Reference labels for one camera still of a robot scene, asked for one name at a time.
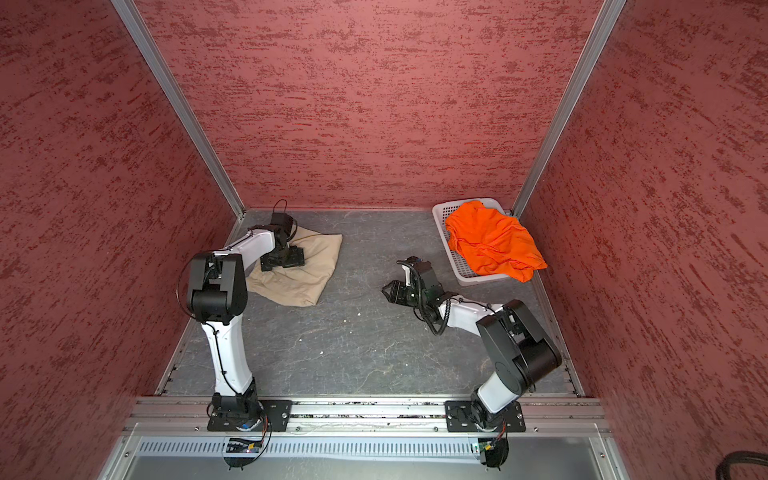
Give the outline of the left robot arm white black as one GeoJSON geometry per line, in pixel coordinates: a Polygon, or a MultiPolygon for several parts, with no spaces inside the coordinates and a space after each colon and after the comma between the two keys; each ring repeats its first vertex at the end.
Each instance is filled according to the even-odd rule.
{"type": "Polygon", "coordinates": [[[201,325],[213,361],[215,386],[207,415],[211,432],[284,432],[293,402],[263,403],[246,359],[242,322],[248,302],[246,271],[259,264],[295,267],[303,252],[292,246],[297,228],[291,220],[257,225],[220,250],[194,255],[182,310],[201,325]]]}

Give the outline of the beige shorts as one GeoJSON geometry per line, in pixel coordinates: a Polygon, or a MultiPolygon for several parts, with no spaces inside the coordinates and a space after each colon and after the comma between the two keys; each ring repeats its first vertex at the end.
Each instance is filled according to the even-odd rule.
{"type": "Polygon", "coordinates": [[[257,264],[246,278],[248,292],[283,306],[316,305],[336,269],[342,241],[341,234],[321,234],[299,226],[291,245],[303,250],[304,265],[263,272],[257,264]]]}

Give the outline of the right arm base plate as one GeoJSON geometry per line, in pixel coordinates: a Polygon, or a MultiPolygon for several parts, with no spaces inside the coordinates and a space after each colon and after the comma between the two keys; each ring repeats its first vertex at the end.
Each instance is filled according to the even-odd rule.
{"type": "Polygon", "coordinates": [[[479,400],[446,401],[444,408],[447,430],[451,433],[499,434],[526,431],[522,408],[517,401],[496,413],[487,410],[479,400]]]}

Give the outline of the orange shorts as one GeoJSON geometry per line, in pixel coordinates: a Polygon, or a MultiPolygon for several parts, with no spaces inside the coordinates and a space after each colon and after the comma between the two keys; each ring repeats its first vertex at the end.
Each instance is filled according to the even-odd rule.
{"type": "Polygon", "coordinates": [[[463,203],[445,220],[448,246],[479,276],[505,275],[528,282],[548,267],[529,231],[515,217],[486,207],[480,200],[463,203]]]}

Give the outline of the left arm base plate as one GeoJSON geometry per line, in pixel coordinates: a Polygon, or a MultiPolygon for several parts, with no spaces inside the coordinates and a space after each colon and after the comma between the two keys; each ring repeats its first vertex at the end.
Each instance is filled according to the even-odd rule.
{"type": "Polygon", "coordinates": [[[278,399],[261,402],[262,410],[254,419],[238,419],[234,414],[211,413],[208,419],[209,432],[235,432],[256,434],[263,431],[282,433],[288,428],[291,410],[294,403],[291,400],[278,399]]]}

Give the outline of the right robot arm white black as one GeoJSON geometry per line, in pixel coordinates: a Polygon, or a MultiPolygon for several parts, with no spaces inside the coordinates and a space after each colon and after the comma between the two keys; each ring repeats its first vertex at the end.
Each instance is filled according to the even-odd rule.
{"type": "Polygon", "coordinates": [[[483,304],[447,292],[439,283],[429,285],[414,273],[389,282],[382,294],[392,304],[411,308],[435,336],[454,328],[482,340],[493,372],[469,402],[449,412],[479,431],[500,431],[511,405],[562,365],[560,349],[520,300],[483,304]]]}

